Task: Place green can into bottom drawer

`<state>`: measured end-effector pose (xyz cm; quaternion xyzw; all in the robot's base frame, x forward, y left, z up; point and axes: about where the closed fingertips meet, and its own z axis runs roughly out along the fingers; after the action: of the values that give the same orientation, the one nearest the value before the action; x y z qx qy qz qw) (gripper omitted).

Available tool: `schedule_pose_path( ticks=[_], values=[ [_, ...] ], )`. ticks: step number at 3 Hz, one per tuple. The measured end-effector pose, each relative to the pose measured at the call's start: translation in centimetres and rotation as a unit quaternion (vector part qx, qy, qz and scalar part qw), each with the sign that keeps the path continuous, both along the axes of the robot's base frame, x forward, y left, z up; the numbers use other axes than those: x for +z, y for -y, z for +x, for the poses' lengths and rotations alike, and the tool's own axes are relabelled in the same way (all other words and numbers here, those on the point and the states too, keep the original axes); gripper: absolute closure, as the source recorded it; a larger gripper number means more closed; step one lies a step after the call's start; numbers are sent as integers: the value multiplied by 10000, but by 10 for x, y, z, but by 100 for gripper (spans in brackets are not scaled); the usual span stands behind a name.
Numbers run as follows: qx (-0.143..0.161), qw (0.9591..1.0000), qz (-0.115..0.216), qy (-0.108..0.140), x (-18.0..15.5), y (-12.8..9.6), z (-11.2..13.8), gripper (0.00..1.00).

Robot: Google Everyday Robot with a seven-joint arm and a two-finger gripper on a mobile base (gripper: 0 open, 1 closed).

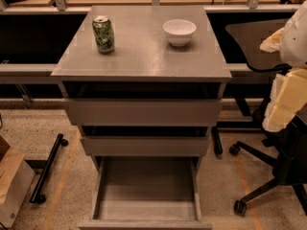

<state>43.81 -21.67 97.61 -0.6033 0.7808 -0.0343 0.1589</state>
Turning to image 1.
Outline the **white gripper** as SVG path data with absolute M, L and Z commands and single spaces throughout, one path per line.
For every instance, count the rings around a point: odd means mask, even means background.
M 281 47 L 280 28 L 260 44 L 260 50 L 268 53 L 278 52 Z M 285 128 L 296 113 L 307 104 L 307 70 L 294 68 L 285 76 L 277 74 L 272 82 L 270 102 L 262 123 L 264 130 L 278 132 Z

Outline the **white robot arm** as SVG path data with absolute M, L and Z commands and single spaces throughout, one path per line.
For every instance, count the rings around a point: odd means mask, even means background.
M 277 74 L 273 80 L 262 123 L 264 130 L 278 132 L 307 104 L 307 1 L 283 28 L 261 43 L 260 50 L 278 51 L 281 61 L 292 67 L 285 76 Z

